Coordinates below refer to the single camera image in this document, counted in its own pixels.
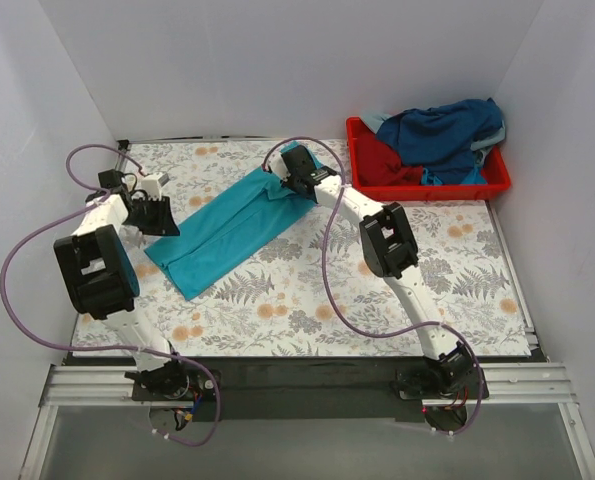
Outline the teal t shirt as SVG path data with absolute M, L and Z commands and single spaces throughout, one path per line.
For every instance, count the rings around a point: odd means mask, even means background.
M 157 240 L 145 253 L 192 300 L 314 206 L 257 168 L 181 222 L 177 236 Z

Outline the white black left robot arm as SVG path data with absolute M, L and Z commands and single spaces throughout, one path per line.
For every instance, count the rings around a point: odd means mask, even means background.
M 75 310 L 105 324 L 130 349 L 137 371 L 127 377 L 153 395 L 179 399 L 190 379 L 171 343 L 136 309 L 138 276 L 120 240 L 124 226 L 148 236 L 180 234 L 163 194 L 169 176 L 125 177 L 113 169 L 99 173 L 100 187 L 86 198 L 89 210 L 79 227 L 53 248 Z

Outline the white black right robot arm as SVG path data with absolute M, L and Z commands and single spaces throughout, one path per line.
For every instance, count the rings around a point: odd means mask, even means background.
M 335 217 L 358 226 L 364 262 L 373 275 L 392 290 L 411 325 L 401 330 L 376 333 L 353 325 L 338 308 L 322 271 L 328 300 L 342 323 L 354 333 L 371 339 L 387 339 L 410 332 L 417 334 L 432 387 L 440 395 L 467 393 L 481 401 L 484 374 L 465 337 L 440 319 L 419 267 L 419 248 L 403 206 L 382 204 L 349 186 L 341 171 L 318 165 L 310 150 L 293 142 L 269 170 L 283 187 L 302 198 L 331 210 L 322 242 L 321 266 L 327 266 L 328 238 Z

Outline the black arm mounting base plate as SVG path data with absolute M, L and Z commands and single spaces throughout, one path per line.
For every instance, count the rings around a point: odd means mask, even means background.
M 178 408 L 196 422 L 393 418 L 424 422 L 433 415 L 459 429 L 466 404 L 488 398 L 484 373 L 464 358 L 213 358 L 206 370 L 164 367 L 130 372 L 132 400 Z

